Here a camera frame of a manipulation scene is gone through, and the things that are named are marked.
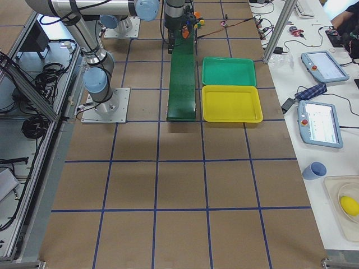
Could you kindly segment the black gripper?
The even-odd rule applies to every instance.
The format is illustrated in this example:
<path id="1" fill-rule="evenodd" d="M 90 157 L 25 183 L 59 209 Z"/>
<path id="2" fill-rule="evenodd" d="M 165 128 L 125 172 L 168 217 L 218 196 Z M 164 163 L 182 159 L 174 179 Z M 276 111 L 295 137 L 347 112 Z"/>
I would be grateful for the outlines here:
<path id="1" fill-rule="evenodd" d="M 191 32 L 196 24 L 196 16 L 194 15 L 194 5 L 192 0 L 185 0 L 183 8 L 183 16 L 181 18 L 181 28 Z"/>

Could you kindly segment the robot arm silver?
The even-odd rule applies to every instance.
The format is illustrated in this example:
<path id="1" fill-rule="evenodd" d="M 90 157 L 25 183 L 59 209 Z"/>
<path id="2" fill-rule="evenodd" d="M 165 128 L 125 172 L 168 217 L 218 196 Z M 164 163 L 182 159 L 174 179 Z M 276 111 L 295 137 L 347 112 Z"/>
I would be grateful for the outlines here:
<path id="1" fill-rule="evenodd" d="M 168 53 L 173 53 L 176 34 L 185 33 L 187 38 L 199 22 L 195 16 L 193 1 L 129 1 L 129 15 L 100 15 L 100 23 L 107 28 L 106 33 L 114 39 L 136 38 L 140 21 L 154 20 L 158 13 L 164 20 L 160 27 L 167 29 L 163 41 L 168 45 Z"/>
<path id="2" fill-rule="evenodd" d="M 110 86 L 114 59 L 100 47 L 97 38 L 88 29 L 85 15 L 133 16 L 144 21 L 157 17 L 158 1 L 26 1 L 35 12 L 56 17 L 65 25 L 88 64 L 83 75 L 97 113 L 113 113 L 119 107 L 119 97 Z"/>

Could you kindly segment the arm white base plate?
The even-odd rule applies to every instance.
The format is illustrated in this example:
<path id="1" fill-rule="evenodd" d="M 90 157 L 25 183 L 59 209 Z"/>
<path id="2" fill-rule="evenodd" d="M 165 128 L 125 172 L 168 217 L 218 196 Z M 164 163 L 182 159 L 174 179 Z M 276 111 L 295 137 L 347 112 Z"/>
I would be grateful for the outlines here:
<path id="1" fill-rule="evenodd" d="M 105 39 L 136 39 L 140 30 L 140 19 L 137 17 L 126 17 L 118 20 L 116 17 L 108 17 L 102 20 L 106 27 Z"/>
<path id="2" fill-rule="evenodd" d="M 114 88 L 112 98 L 93 109 L 93 100 L 88 94 L 90 110 L 82 113 L 81 122 L 84 124 L 125 124 L 127 119 L 130 88 Z"/>

